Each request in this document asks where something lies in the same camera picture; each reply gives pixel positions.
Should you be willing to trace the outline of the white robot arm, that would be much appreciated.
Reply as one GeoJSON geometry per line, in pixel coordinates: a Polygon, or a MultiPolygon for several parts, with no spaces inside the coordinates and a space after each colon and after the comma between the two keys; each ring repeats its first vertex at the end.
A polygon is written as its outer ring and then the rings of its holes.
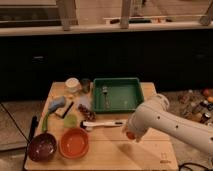
{"type": "Polygon", "coordinates": [[[168,108],[164,95],[151,96],[128,117],[123,131],[140,141],[153,128],[213,157],[213,127],[178,117],[169,113],[168,108]]]}

